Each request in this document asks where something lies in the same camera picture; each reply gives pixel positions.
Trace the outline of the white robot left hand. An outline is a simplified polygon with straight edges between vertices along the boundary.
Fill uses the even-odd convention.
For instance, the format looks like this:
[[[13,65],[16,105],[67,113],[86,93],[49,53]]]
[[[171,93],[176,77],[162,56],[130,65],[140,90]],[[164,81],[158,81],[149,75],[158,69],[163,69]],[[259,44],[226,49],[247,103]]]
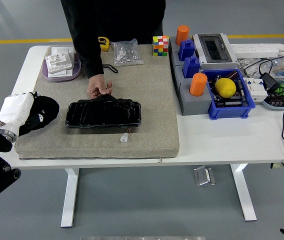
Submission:
[[[36,91],[6,97],[0,110],[0,120],[3,122],[0,133],[13,137],[22,136],[42,124],[44,113],[31,112],[37,97]]]

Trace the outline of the person's right hand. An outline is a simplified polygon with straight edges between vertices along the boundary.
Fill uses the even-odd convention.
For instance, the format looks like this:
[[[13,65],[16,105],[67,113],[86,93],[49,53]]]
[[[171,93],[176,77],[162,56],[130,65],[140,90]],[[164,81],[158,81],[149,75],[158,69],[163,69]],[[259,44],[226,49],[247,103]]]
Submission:
[[[112,81],[106,82],[103,74],[97,74],[89,78],[87,95],[90,99],[96,99],[101,95],[111,95],[113,91]]]

